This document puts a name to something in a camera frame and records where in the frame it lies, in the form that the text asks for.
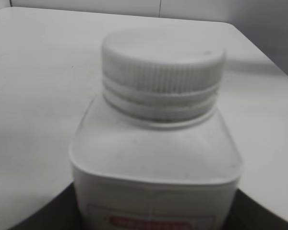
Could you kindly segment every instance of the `table surface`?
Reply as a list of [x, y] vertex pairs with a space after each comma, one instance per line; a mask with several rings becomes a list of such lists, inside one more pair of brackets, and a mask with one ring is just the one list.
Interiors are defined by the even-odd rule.
[[288, 221], [288, 76], [234, 26], [12, 7], [0, 10], [0, 230], [72, 181], [68, 144], [101, 90], [102, 39], [160, 25], [226, 46], [218, 107], [245, 161], [240, 189]]

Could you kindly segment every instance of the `bottle label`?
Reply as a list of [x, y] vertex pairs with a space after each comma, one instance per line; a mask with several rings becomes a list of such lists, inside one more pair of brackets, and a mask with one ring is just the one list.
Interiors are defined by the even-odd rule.
[[148, 215], [89, 205], [91, 230], [211, 230], [214, 216]]

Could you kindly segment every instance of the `bottle cap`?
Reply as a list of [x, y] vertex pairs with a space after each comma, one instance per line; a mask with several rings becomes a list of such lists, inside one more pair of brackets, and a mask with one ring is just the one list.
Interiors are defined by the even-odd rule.
[[224, 48], [196, 33], [116, 32], [102, 45], [104, 97], [121, 112], [140, 119], [193, 119], [214, 106], [224, 61]]

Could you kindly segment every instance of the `plastic container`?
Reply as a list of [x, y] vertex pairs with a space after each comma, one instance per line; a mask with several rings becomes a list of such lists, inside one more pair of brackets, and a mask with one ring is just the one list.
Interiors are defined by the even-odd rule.
[[225, 51], [205, 36], [129, 30], [102, 45], [103, 95], [70, 159], [88, 230], [217, 230], [241, 158], [215, 108]]

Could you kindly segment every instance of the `white plastic bottle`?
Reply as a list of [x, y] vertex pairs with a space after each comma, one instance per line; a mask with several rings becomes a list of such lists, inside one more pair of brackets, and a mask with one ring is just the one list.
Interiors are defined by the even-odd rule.
[[88, 230], [217, 230], [241, 158], [215, 108], [225, 51], [205, 37], [129, 30], [102, 45], [103, 95], [70, 159]]

